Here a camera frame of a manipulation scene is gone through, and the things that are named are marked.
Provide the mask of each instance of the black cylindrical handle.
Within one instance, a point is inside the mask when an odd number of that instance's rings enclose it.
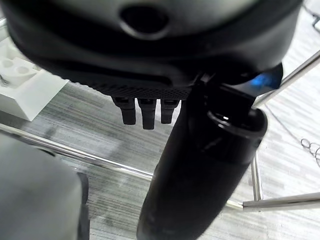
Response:
[[[266,132],[259,109],[234,126],[198,106],[182,104],[141,210],[138,240],[198,238],[226,204]]]

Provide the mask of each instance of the white plastic block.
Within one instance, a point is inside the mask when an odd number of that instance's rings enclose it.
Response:
[[[32,121],[67,82],[37,67],[9,38],[0,42],[0,111]]]

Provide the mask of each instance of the white object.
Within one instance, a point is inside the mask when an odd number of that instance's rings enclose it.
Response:
[[[32,121],[67,82],[37,67],[10,38],[0,42],[0,111]]]
[[[312,13],[320,15],[320,1],[319,0],[307,0],[304,2],[304,4]]]

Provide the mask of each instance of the floor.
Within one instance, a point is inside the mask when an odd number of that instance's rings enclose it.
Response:
[[[313,19],[301,11],[291,48],[283,60],[287,75],[316,51],[320,34]],[[307,138],[320,143],[320,66],[267,103],[269,129],[258,154],[264,197],[275,198],[320,192],[320,168],[298,142]],[[68,83],[33,122],[0,112],[0,123],[52,141],[153,172],[173,124],[160,123],[157,109],[155,130],[122,124],[121,113],[110,97],[87,86]],[[90,181],[91,240],[131,240],[149,182],[112,170],[60,157],[87,173]],[[253,199],[250,169],[231,197]],[[222,212],[202,240],[318,240],[320,209]]]

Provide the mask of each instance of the blue light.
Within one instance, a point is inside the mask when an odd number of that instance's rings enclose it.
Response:
[[[250,84],[255,87],[271,87],[273,85],[272,75],[266,73],[260,74],[252,79]]]

